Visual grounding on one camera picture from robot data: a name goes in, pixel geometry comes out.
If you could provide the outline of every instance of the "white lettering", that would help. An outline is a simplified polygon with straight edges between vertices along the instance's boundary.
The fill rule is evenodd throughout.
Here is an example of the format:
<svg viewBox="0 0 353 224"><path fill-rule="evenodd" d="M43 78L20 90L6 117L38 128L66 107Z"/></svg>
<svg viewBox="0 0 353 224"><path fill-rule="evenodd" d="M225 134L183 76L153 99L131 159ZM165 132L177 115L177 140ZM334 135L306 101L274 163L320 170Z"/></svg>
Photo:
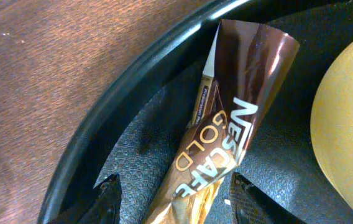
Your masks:
<svg viewBox="0 0 353 224"><path fill-rule="evenodd" d="M208 185L208 182L197 172L197 171L193 171L192 176L195 177L195 181L193 181L193 183L191 183L192 187L197 187L198 184L200 184L199 187L197 187L197 191L205 188Z"/></svg>
<svg viewBox="0 0 353 224"><path fill-rule="evenodd" d="M229 131L229 134L234 136L234 140L239 141L240 133L241 133L241 128L239 128L237 125L235 125L233 122L229 123L229 127L227 128Z"/></svg>
<svg viewBox="0 0 353 224"><path fill-rule="evenodd" d="M179 191L183 190L182 197L193 195L196 193L195 190L191 189L187 184L181 184L176 188L175 193L179 194Z"/></svg>
<svg viewBox="0 0 353 224"><path fill-rule="evenodd" d="M230 150L231 147L233 147L233 150L232 150L232 154L234 155L236 153L236 142L231 139L231 141L229 141L229 143L227 142L229 140L231 136L230 135L227 135L226 138L222 141L222 147L225 149L225 150Z"/></svg>
<svg viewBox="0 0 353 224"><path fill-rule="evenodd" d="M231 113L231 118L233 121L235 121L237 124L242 125L243 127L245 127L244 132L243 132L243 136L241 137L240 143L239 143L239 147L237 149L237 154L236 154L236 161L238 161L238 165L240 165L241 159L242 159L242 151L243 151L243 146L245 144L245 141L247 140L247 137L250 133L251 130L251 123L244 121L243 119L238 118L238 116L244 116L244 115L250 115L250 114L254 114L257 112L258 110L258 106L257 105L253 105L251 103L242 101L238 98L233 98L233 103L243 107L244 109L238 109L238 110L233 110Z"/></svg>
<svg viewBox="0 0 353 224"><path fill-rule="evenodd" d="M215 177L218 174L216 166L209 156L206 157L206 163L204 163L204 165L198 165L197 169L210 177Z"/></svg>

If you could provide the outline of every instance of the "black plastic tray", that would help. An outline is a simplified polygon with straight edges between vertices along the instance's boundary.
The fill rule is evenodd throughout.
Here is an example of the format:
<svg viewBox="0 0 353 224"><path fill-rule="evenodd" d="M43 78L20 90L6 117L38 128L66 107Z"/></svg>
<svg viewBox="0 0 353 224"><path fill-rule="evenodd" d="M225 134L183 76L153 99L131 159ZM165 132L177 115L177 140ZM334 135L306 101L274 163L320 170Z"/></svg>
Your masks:
<svg viewBox="0 0 353 224"><path fill-rule="evenodd" d="M39 223L114 172L122 182L121 223L142 222L190 118L219 18L268 23L301 43L238 171L308 223L353 223L353 211L322 174L310 142L316 89L332 61L353 41L353 1L324 0L212 2L154 42L80 124L48 187ZM222 202L229 181L206 223L231 222L230 208Z"/></svg>

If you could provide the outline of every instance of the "brown packaging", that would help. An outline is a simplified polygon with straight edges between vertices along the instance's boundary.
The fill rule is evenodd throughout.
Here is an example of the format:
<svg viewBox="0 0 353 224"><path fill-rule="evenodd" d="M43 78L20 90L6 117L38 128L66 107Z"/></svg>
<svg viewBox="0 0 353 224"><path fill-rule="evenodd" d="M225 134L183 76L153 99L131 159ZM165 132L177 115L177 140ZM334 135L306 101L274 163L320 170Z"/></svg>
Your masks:
<svg viewBox="0 0 353 224"><path fill-rule="evenodd" d="M223 177L237 167L298 51L288 34L222 20L190 127L145 223L204 223Z"/></svg>

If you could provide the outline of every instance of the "brown wooden table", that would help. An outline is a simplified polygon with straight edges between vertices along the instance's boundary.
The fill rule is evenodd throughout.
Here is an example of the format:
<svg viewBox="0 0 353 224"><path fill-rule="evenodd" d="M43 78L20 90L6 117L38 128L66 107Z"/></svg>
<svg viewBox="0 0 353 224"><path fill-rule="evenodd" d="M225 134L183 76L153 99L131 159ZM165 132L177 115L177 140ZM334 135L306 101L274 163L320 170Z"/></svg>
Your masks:
<svg viewBox="0 0 353 224"><path fill-rule="evenodd" d="M0 223L34 223L105 88L209 0L0 0Z"/></svg>

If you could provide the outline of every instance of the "paper cup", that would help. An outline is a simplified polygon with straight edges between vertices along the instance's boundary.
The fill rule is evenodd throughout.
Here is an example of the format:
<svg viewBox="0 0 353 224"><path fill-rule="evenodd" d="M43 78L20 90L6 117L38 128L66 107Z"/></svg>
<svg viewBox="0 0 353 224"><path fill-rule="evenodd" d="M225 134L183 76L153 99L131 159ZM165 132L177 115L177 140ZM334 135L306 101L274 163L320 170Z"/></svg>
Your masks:
<svg viewBox="0 0 353 224"><path fill-rule="evenodd" d="M319 86L311 138L320 168L353 209L353 43L330 66Z"/></svg>

